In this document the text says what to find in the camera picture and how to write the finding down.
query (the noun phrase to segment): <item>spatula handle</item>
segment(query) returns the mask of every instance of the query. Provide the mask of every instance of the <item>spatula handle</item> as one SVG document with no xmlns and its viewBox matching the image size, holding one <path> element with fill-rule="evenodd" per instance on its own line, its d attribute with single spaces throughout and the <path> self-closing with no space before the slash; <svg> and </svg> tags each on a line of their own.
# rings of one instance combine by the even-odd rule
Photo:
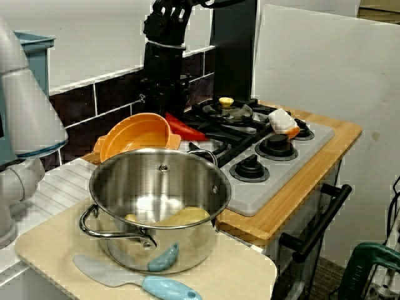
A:
<svg viewBox="0 0 400 300">
<path fill-rule="evenodd" d="M 202 297 L 190 287 L 164 277 L 147 276 L 142 288 L 163 300 L 202 300 Z"/>
</svg>

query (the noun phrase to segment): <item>stainless steel pot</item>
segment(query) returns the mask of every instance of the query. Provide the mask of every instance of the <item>stainless steel pot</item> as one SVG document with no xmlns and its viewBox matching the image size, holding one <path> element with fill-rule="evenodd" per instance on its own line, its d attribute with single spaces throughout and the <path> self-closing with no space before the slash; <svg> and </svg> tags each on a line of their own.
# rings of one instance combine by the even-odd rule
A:
<svg viewBox="0 0 400 300">
<path fill-rule="evenodd" d="M 193 155 L 207 152 L 214 164 Z M 216 242 L 211 220 L 228 205 L 231 185 L 209 151 L 140 149 L 118 154 L 90 178 L 95 204 L 81 216 L 81 230 L 99 239 L 116 262 L 145 273 L 171 274 L 205 260 Z M 209 217 L 182 226 L 154 226 L 188 206 Z M 94 214 L 96 229 L 86 226 Z M 125 219 L 134 214 L 136 222 Z"/>
</svg>

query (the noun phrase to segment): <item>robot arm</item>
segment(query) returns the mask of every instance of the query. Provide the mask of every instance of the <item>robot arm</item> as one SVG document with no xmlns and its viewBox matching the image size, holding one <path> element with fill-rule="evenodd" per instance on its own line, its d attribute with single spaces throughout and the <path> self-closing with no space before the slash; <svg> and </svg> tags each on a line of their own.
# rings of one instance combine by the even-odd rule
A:
<svg viewBox="0 0 400 300">
<path fill-rule="evenodd" d="M 223 8 L 244 0 L 206 4 L 207 0 L 156 0 L 144 22 L 147 37 L 141 99 L 149 113 L 181 117 L 188 99 L 189 76 L 181 76 L 184 36 L 192 7 Z"/>
</svg>

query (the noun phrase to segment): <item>pot rim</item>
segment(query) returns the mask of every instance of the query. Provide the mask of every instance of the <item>pot rim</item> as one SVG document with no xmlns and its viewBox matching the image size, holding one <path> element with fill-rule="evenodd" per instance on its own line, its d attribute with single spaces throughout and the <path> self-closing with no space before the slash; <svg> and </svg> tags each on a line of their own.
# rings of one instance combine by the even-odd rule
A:
<svg viewBox="0 0 400 300">
<path fill-rule="evenodd" d="M 95 176 L 97 176 L 98 172 L 100 172 L 100 170 L 102 168 L 105 168 L 106 166 L 110 166 L 114 163 L 114 160 L 117 160 L 119 157 L 121 156 L 129 156 L 129 155 L 145 155 L 145 154 L 172 154 L 172 155 L 185 155 L 185 156 L 190 156 L 191 159 L 197 159 L 199 161 L 201 161 L 204 164 L 207 164 L 209 167 L 213 168 L 216 170 L 217 173 L 219 173 L 221 175 L 221 178 L 223 179 L 225 185 L 226 185 L 226 202 L 212 215 L 210 215 L 209 217 L 207 217 L 206 219 L 203 219 L 201 221 L 195 222 L 195 223 L 190 223 L 190 224 L 186 224 L 186 225 L 180 225 L 180 226 L 153 226 L 153 225 L 148 225 L 148 224 L 143 224 L 143 223 L 138 223 L 138 222 L 132 222 L 132 221 L 128 221 L 127 219 L 118 216 L 116 214 L 114 214 L 113 212 L 109 211 L 108 209 L 106 209 L 101 203 L 99 203 L 100 201 L 98 201 L 96 195 L 94 194 L 94 182 L 95 182 Z M 143 229 L 158 229 L 158 230 L 168 230 L 168 229 L 184 229 L 184 228 L 190 228 L 193 226 L 197 226 L 203 223 L 206 223 L 208 221 L 211 221 L 212 219 L 215 219 L 218 215 L 220 215 L 228 206 L 230 200 L 231 200 L 231 192 L 232 192 L 232 187 L 231 187 L 231 183 L 229 182 L 228 178 L 226 177 L 226 175 L 213 163 L 209 162 L 207 159 L 204 159 L 200 156 L 197 155 L 193 155 L 190 154 L 189 152 L 184 152 L 184 151 L 179 151 L 179 150 L 173 150 L 173 149 L 164 149 L 164 148 L 144 148 L 144 149 L 136 149 L 136 150 L 132 150 L 132 151 L 126 151 L 126 152 L 122 152 L 119 153 L 113 157 L 110 157 L 109 159 L 105 160 L 104 162 L 102 162 L 92 173 L 90 180 L 89 180 L 89 191 L 91 194 L 91 197 L 93 199 L 93 201 L 101 208 L 102 211 L 104 211 L 105 213 L 109 214 L 110 216 L 117 218 L 118 220 L 127 223 L 129 225 L 133 225 L 139 228 L 143 228 Z"/>
</svg>

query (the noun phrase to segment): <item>orange bowl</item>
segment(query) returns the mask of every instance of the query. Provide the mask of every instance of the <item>orange bowl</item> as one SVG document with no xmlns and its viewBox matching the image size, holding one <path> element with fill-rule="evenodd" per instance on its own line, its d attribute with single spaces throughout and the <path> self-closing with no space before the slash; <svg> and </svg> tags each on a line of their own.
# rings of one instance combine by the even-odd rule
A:
<svg viewBox="0 0 400 300">
<path fill-rule="evenodd" d="M 97 140 L 94 152 L 103 162 L 119 153 L 142 148 L 178 149 L 181 137 L 173 134 L 168 122 L 158 114 L 135 114 L 116 124 Z"/>
</svg>

